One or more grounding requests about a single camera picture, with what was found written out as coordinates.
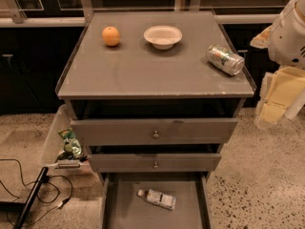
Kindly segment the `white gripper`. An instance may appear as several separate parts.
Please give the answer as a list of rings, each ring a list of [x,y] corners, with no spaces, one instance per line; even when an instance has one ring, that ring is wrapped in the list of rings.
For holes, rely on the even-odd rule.
[[[255,110],[257,125],[276,125],[305,90],[305,71],[299,69],[305,68],[305,0],[291,0],[250,45],[268,48],[271,60],[287,65],[265,74]]]

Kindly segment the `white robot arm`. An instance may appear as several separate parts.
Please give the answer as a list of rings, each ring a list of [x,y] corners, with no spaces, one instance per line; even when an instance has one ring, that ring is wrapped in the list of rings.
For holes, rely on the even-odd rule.
[[[283,116],[295,118],[305,102],[305,0],[291,0],[250,45],[267,49],[269,58],[279,65],[262,80],[256,126],[267,129]]]

